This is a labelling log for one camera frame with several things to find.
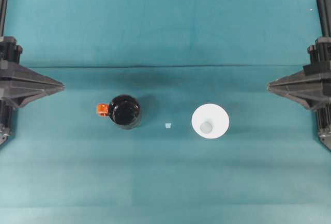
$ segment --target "bottle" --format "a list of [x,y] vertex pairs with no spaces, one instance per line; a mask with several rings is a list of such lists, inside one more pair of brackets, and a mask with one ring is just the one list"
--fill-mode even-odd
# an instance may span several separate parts
[[110,119],[122,129],[137,127],[141,119],[141,110],[138,101],[129,95],[116,96],[108,104],[97,106],[97,114]]

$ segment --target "teal cloth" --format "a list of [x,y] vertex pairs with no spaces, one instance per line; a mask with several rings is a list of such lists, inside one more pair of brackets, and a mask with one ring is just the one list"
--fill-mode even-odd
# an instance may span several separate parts
[[316,0],[8,0],[30,67],[303,65]]
[[[21,63],[66,90],[17,111],[0,223],[329,223],[314,115],[266,91],[320,32],[315,0],[9,0]],[[130,131],[96,114],[123,93]],[[208,102],[230,116],[220,139],[191,127]]]
[[[297,70],[37,69],[67,88],[18,111],[0,150],[3,223],[327,223],[331,155],[314,117],[266,91]],[[96,114],[122,93],[142,107],[131,131]],[[229,113],[220,139],[191,127],[206,102]]]

